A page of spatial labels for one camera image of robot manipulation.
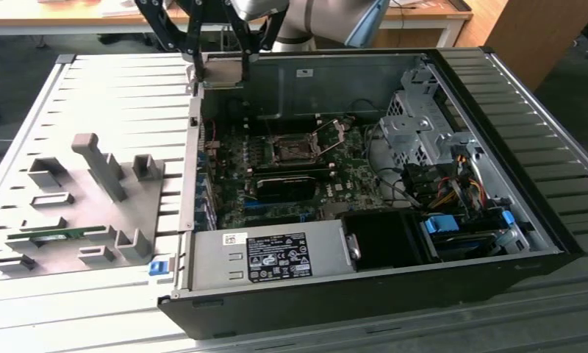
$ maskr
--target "aluminum profile table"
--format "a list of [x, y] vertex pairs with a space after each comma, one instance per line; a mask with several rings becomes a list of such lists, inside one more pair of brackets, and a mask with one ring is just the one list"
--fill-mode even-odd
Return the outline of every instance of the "aluminum profile table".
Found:
[[[158, 311], [171, 278], [149, 277], [146, 266], [0, 280], [0, 352], [588, 352], [588, 157], [494, 56], [441, 53], [585, 257], [486, 302], [202, 342]], [[42, 139], [86, 121], [118, 159], [142, 150], [165, 161], [155, 254], [175, 252], [185, 65], [177, 54], [62, 58], [0, 166], [0, 206], [17, 203], [19, 170], [46, 152]]]

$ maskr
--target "sticker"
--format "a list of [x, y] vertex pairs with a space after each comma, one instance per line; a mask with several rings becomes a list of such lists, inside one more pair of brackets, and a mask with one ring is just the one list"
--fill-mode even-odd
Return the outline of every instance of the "sticker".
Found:
[[313, 69], [312, 68], [297, 69], [296, 77], [313, 77]]
[[246, 238], [248, 238], [248, 233], [224, 233], [222, 234], [222, 245], [245, 244]]
[[305, 233], [248, 238], [245, 250], [252, 283], [312, 276]]

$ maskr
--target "barcode sticker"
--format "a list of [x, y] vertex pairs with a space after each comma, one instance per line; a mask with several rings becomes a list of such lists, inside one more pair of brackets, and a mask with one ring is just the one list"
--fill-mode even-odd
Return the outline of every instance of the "barcode sticker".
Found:
[[248, 238], [248, 233], [224, 233], [222, 234], [222, 245], [245, 244], [246, 238]]

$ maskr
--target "motherboard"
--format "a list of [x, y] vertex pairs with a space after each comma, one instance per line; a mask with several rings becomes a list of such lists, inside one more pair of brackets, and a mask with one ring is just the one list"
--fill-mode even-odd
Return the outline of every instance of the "motherboard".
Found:
[[313, 131], [278, 135], [268, 123], [266, 135], [230, 126], [205, 144], [218, 229], [329, 220], [386, 206], [364, 156], [365, 125], [345, 116], [313, 123]]

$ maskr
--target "wooden table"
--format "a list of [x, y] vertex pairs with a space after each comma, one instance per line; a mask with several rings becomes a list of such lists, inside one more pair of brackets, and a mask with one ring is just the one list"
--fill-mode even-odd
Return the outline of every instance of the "wooden table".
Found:
[[[70, 35], [82, 33], [151, 32], [142, 16], [101, 17], [98, 0], [67, 0], [38, 4], [34, 0], [0, 0], [0, 35]], [[381, 23], [376, 46], [412, 43], [396, 30], [422, 30], [425, 46], [453, 46], [469, 12], [458, 12], [446, 0], [428, 0], [414, 10], [389, 8]], [[171, 5], [167, 10], [173, 22], [183, 28], [186, 14]], [[221, 25], [204, 26], [202, 31], [220, 31]]]

